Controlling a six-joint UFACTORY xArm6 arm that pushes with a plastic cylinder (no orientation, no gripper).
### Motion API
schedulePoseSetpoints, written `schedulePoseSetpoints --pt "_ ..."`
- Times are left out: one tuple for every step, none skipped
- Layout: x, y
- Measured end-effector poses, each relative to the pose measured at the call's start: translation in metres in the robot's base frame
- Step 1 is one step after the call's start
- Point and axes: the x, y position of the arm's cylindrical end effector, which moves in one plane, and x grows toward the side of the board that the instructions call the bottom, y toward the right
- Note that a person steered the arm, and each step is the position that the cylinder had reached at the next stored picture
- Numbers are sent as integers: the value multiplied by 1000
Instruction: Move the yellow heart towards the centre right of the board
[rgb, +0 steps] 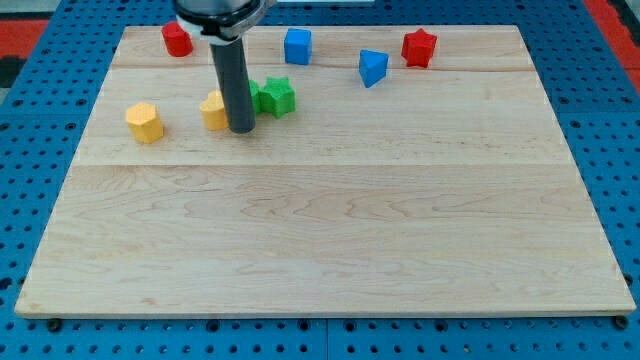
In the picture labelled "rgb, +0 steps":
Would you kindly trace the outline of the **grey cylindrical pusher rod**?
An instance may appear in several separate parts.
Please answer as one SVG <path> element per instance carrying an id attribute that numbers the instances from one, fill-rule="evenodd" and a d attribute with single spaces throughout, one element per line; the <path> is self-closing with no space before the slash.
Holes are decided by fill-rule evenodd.
<path id="1" fill-rule="evenodd" d="M 210 48 L 229 128 L 236 134 L 249 133 L 255 128 L 255 111 L 242 39 Z"/>

